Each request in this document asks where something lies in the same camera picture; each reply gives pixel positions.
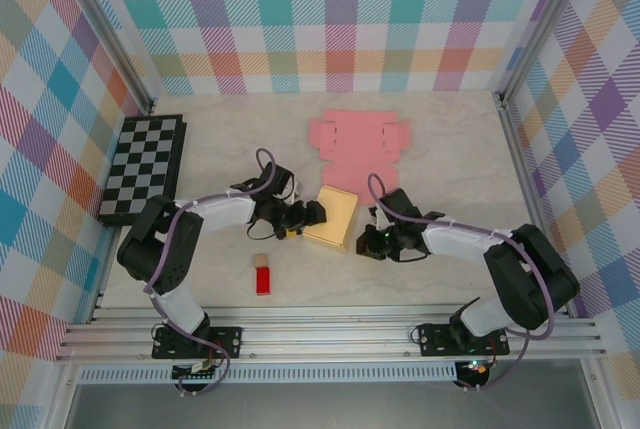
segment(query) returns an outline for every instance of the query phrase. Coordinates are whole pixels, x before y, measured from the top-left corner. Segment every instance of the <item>colorful plaid wall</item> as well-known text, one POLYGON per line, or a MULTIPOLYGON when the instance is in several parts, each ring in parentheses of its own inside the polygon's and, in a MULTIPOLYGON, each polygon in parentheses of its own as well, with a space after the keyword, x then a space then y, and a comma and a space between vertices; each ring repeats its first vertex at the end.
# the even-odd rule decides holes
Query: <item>colorful plaid wall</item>
POLYGON ((124 0, 170 94, 485 88, 524 2, 124 0))
POLYGON ((549 1, 550 0, 538 0, 538 3, 536 4, 535 9, 531 13, 531 17, 529 18, 529 21, 527 21, 525 30, 522 33, 520 40, 518 41, 518 45, 516 46, 516 49, 513 51, 513 54, 511 55, 511 59, 509 59, 509 63, 507 64, 507 69, 505 70, 504 74, 502 75, 502 78, 500 79, 500 83, 498 84, 498 87, 497 87, 497 92, 502 92, 505 86, 507 85, 507 83, 509 82, 511 75, 513 74, 513 70, 516 67, 516 64, 518 63, 518 61, 520 60, 522 51, 524 51, 525 47, 527 47, 527 44, 529 44, 529 41, 531 40, 531 36, 533 36, 533 33, 538 27, 538 23, 540 22, 540 17, 542 16, 544 10, 547 8, 547 4, 549 3, 549 1))
POLYGON ((110 232, 94 218, 139 112, 75 0, 0 0, 0 428, 34 427, 110 232))
POLYGON ((515 104, 549 230, 640 416, 640 0, 571 0, 515 104))
POLYGON ((122 43, 124 50, 129 55, 129 58, 133 63, 133 66, 135 67, 138 73, 138 76, 140 77, 140 80, 146 87, 149 94, 151 94, 154 97, 159 96, 160 93, 154 90, 154 87, 149 79, 147 70, 142 64, 142 61, 140 60, 140 55, 136 53, 127 32, 123 29, 122 23, 120 22, 120 19, 116 15, 113 9, 113 6, 111 5, 111 1, 109 0, 99 0, 99 1, 102 4, 102 9, 104 11, 104 14, 107 16, 107 18, 109 19, 109 22, 111 23, 111 27, 116 32, 118 38, 120 39, 120 42, 122 43))

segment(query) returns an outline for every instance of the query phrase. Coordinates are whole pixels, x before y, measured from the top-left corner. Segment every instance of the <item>floor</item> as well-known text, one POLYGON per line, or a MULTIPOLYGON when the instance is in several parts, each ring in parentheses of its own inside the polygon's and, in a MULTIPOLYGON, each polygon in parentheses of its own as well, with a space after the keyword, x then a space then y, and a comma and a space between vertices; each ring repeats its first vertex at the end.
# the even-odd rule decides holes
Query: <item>floor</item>
MULTIPOLYGON (((445 212, 489 228, 517 227, 528 213, 492 96, 487 91, 163 96, 156 114, 188 123, 178 198, 225 190, 257 176, 254 151, 267 147, 294 172, 303 198, 321 186, 323 162, 307 143, 309 119, 324 108, 394 110, 411 121, 411 146, 398 163, 400 185, 423 213, 445 212)), ((246 227, 202 236, 188 276, 203 306, 401 305, 464 303, 494 293, 484 267, 443 256, 411 264, 355 254, 370 222, 362 207, 348 254, 302 238, 251 241, 246 227), (256 296, 252 255, 266 253, 271 295, 256 296)), ((255 236, 269 233, 255 228, 255 236)), ((117 263, 103 307, 149 307, 142 285, 117 263)))

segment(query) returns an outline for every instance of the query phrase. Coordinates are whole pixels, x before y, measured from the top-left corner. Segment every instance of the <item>chessboard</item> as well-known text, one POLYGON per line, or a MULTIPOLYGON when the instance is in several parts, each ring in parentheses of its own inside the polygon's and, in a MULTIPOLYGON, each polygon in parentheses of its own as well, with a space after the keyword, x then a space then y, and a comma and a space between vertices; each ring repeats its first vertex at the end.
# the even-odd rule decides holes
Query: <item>chessboard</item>
POLYGON ((176 195, 187 124, 181 115, 128 117, 122 125, 98 220, 129 226, 147 199, 176 195))

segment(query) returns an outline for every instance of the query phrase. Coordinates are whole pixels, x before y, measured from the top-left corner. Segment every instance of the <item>mounting plate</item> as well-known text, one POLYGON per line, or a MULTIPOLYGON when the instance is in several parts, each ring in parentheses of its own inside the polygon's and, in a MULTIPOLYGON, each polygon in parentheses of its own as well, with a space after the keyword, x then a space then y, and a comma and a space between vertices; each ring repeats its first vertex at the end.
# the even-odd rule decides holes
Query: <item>mounting plate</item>
POLYGON ((458 348, 456 342, 449 334, 449 324, 422 324, 417 327, 418 340, 420 344, 420 354, 423 357, 433 356, 493 356, 493 346, 497 356, 509 354, 509 341, 504 330, 493 331, 485 337, 479 337, 470 344, 468 352, 463 352, 458 348))
MULTIPOLYGON (((208 359, 210 355, 209 347, 202 346, 199 351, 194 351, 194 343, 164 326, 156 329, 154 340, 152 359, 208 359)), ((241 327, 210 327, 207 340, 222 346, 231 359, 240 357, 241 327)), ((220 357, 220 352, 214 350, 213 358, 220 357)))

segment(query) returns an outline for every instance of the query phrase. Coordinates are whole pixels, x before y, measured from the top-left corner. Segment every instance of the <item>black cable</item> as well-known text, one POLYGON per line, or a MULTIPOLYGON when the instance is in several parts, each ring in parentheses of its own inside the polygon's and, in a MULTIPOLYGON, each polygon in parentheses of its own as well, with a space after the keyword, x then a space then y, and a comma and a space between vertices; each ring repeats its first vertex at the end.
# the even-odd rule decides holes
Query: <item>black cable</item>
POLYGON ((158 340, 156 339, 156 327, 158 327, 158 326, 163 326, 163 325, 164 325, 164 324, 162 324, 162 323, 160 323, 160 322, 159 322, 159 323, 157 323, 157 324, 154 324, 154 325, 153 325, 153 327, 151 328, 151 339, 153 339, 154 341, 158 341, 158 340))
POLYGON ((249 239, 251 239, 252 241, 266 241, 267 239, 271 239, 272 237, 276 236, 276 233, 274 232, 273 234, 265 237, 252 237, 250 232, 251 232, 251 229, 253 229, 253 226, 256 225, 256 222, 258 221, 252 222, 251 225, 247 227, 247 236, 249 237, 249 239))
POLYGON ((401 263, 405 263, 405 262, 417 262, 417 261, 423 261, 427 258, 429 254, 425 254, 424 256, 420 256, 420 257, 414 257, 413 259, 398 259, 396 262, 401 262, 401 263))
POLYGON ((418 326, 413 328, 411 333, 409 333, 409 339, 411 339, 411 342, 413 342, 414 344, 420 345, 420 343, 413 338, 413 333, 416 332, 417 330, 418 330, 418 326))

